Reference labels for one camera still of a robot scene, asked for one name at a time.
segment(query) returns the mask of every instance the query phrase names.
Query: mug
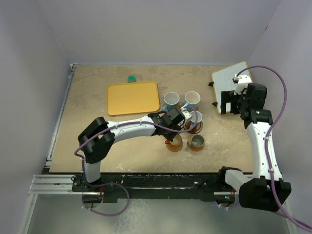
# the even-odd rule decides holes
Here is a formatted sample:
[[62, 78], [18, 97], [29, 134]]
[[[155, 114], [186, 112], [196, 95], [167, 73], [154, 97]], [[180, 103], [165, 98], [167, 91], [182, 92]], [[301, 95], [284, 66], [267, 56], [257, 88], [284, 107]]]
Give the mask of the mug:
[[169, 140], [165, 141], [165, 144], [167, 149], [172, 152], [178, 152], [183, 148], [183, 141], [180, 135], [176, 135], [172, 142]]
[[165, 105], [161, 108], [161, 110], [168, 112], [179, 105], [180, 96], [175, 92], [169, 92], [165, 94], [164, 101]]
[[194, 135], [187, 141], [187, 146], [193, 151], [200, 151], [205, 146], [205, 138], [202, 135]]
[[184, 106], [191, 106], [196, 109], [200, 102], [200, 95], [195, 91], [189, 91], [185, 94], [184, 99]]
[[[203, 115], [199, 111], [196, 111], [196, 113], [197, 113], [197, 125], [199, 125], [199, 123], [203, 120]], [[190, 120], [191, 122], [190, 127], [192, 127], [195, 124], [196, 116], [194, 111], [191, 111], [190, 114], [192, 115], [192, 118]]]

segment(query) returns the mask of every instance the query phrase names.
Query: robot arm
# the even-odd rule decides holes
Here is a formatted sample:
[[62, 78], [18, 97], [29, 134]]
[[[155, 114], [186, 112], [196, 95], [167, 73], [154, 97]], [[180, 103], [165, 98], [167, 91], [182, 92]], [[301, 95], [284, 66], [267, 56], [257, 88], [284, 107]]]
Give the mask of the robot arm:
[[[116, 128], [107, 131], [101, 138], [97, 137], [83, 147], [85, 156], [84, 168], [86, 179], [89, 183], [95, 182], [100, 178], [100, 162], [107, 156], [113, 144], [134, 137], [164, 136], [167, 140], [172, 141], [177, 133], [164, 130], [153, 124], [158, 124], [170, 129], [181, 130], [184, 124], [191, 119], [192, 115], [188, 111], [181, 111], [177, 108], [164, 113], [150, 113], [139, 119], [106, 122], [103, 117], [96, 118], [78, 137], [79, 144], [82, 145], [93, 135], [104, 129]], [[137, 124], [123, 125], [129, 122], [138, 122]]]
[[[252, 146], [253, 175], [250, 179], [238, 169], [229, 169], [225, 172], [224, 182], [239, 192], [239, 202], [242, 207], [276, 212], [279, 207], [271, 190], [270, 168], [264, 146], [266, 133], [273, 124], [271, 112], [263, 109], [267, 88], [252, 83], [247, 75], [235, 77], [233, 82], [237, 83], [235, 91], [221, 92], [221, 113], [226, 113], [226, 103], [230, 102], [231, 113], [240, 114], [241, 119], [244, 120]], [[274, 170], [275, 186], [278, 188], [277, 194], [283, 203], [291, 192], [291, 185], [283, 181], [277, 166], [272, 133], [268, 139], [268, 148]]]

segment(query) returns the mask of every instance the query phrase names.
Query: purple cable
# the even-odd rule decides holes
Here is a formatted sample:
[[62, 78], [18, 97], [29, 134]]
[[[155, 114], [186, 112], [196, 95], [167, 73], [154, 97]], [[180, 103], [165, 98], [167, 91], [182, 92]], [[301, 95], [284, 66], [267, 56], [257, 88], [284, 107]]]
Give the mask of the purple cable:
[[276, 120], [274, 121], [274, 123], [271, 125], [271, 127], [269, 128], [267, 134], [266, 134], [266, 138], [265, 138], [265, 141], [264, 141], [264, 147], [265, 147], [265, 153], [266, 153], [266, 157], [267, 157], [267, 160], [268, 160], [268, 164], [269, 164], [269, 167], [270, 167], [270, 175], [271, 175], [271, 187], [272, 187], [272, 192], [273, 192], [273, 196], [275, 198], [275, 201], [277, 203], [277, 205], [279, 206], [279, 208], [281, 209], [281, 211], [284, 213], [284, 215], [281, 215], [281, 213], [276, 213], [277, 215], [281, 215], [287, 219], [289, 219], [292, 223], [294, 223], [295, 225], [297, 225], [299, 228], [307, 231], [307, 232], [310, 232], [312, 233], [312, 227], [309, 226], [308, 224], [302, 222], [302, 221], [299, 221], [299, 220], [296, 220], [295, 218], [293, 218], [285, 209], [284, 207], [282, 206], [281, 202], [279, 201], [278, 199], [278, 196], [277, 196], [277, 193], [276, 193], [276, 188], [275, 188], [275, 184], [274, 184], [274, 171], [273, 170], [273, 166], [272, 166], [272, 162], [271, 162], [271, 159], [270, 159], [270, 153], [269, 153], [269, 148], [268, 148], [268, 141], [269, 141], [269, 135], [273, 129], [273, 127], [277, 124], [277, 122], [279, 121], [279, 119], [281, 118], [283, 112], [284, 112], [284, 109], [285, 109], [285, 106], [286, 106], [286, 101], [287, 101], [287, 88], [286, 88], [286, 84], [283, 80], [283, 78], [281, 77], [281, 75], [275, 71], [274, 69], [270, 68], [270, 67], [266, 67], [266, 66], [252, 66], [252, 67], [247, 67], [243, 70], [241, 70], [237, 76], [239, 76], [242, 72], [246, 71], [246, 70], [249, 70], [251, 68], [255, 68], [255, 67], [260, 67], [260, 68], [265, 68], [265, 69], [268, 69], [270, 70], [271, 72], [275, 73], [277, 75], [277, 77], [280, 79], [280, 81], [282, 82], [282, 85], [283, 85], [283, 88], [284, 88], [284, 101], [283, 101], [283, 105], [282, 105], [282, 109], [281, 111], [279, 112]]
[[161, 126], [161, 125], [159, 125], [159, 124], [151, 123], [151, 122], [147, 122], [147, 121], [142, 121], [142, 122], [140, 122], [140, 121], [134, 121], [134, 122], [128, 122], [128, 123], [121, 123], [121, 124], [118, 124], [117, 126], [113, 126], [113, 127], [104, 129], [103, 131], [101, 131], [101, 132], [95, 134], [95, 135], [92, 136], [90, 139], [88, 139], [85, 143], [83, 143], [82, 145], [80, 145], [80, 146], [75, 150], [74, 155], [81, 158], [82, 175], [83, 175], [84, 182], [85, 182], [88, 186], [90, 186], [90, 187], [102, 187], [102, 186], [107, 186], [107, 185], [113, 185], [113, 184], [114, 184], [114, 185], [116, 185], [116, 186], [122, 188], [122, 189], [126, 192], [126, 195], [127, 195], [127, 204], [125, 205], [125, 207], [124, 207], [121, 211], [119, 211], [119, 212], [117, 212], [117, 213], [107, 214], [107, 213], [102, 213], [102, 212], [93, 210], [93, 209], [91, 209], [91, 208], [87, 208], [87, 207], [85, 206], [83, 200], [81, 199], [82, 204], [83, 204], [83, 207], [86, 208], [87, 210], [93, 212], [93, 213], [98, 214], [98, 215], [103, 215], [103, 216], [116, 216], [116, 215], [121, 214], [122, 212], [124, 212], [124, 211], [127, 209], [128, 205], [129, 205], [129, 202], [130, 202], [130, 196], [129, 196], [129, 193], [128, 193], [127, 189], [126, 189], [125, 187], [123, 187], [121, 184], [117, 184], [117, 183], [105, 183], [105, 184], [99, 184], [99, 185], [90, 184], [90, 183], [87, 181], [86, 175], [85, 175], [84, 156], [78, 154], [78, 151], [79, 151], [79, 150], [82, 150], [82, 148], [83, 148], [84, 146], [86, 146], [86, 145], [87, 145], [90, 141], [92, 141], [94, 138], [98, 137], [99, 135], [104, 134], [105, 132], [107, 132], [107, 131], [109, 131], [109, 130], [115, 129], [116, 127], [122, 127], [122, 126], [132, 125], [132, 124], [150, 124], [150, 125], [153, 125], [153, 126], [155, 126], [155, 127], [162, 128], [162, 129], [165, 129], [165, 130], [167, 130], [167, 131], [171, 131], [171, 132], [175, 132], [175, 133], [186, 133], [186, 132], [189, 132], [189, 131], [191, 131], [194, 127], [196, 127], [197, 121], [198, 121], [198, 115], [197, 115], [196, 110], [195, 110], [193, 107], [191, 107], [191, 106], [186, 106], [186, 108], [192, 109], [192, 110], [194, 111], [194, 113], [195, 113], [195, 124], [194, 124], [191, 128], [189, 128], [189, 129], [187, 129], [187, 130], [175, 130], [175, 129], [170, 129], [170, 128], [167, 128], [167, 127], [163, 127], [163, 126]]
[[235, 208], [235, 207], [237, 207], [237, 206], [239, 206], [240, 204], [239, 203], [236, 203], [236, 204], [234, 204], [234, 205], [232, 205], [232, 206], [220, 206], [220, 207], [222, 207], [222, 208], [224, 208], [224, 209], [233, 209], [233, 208]]

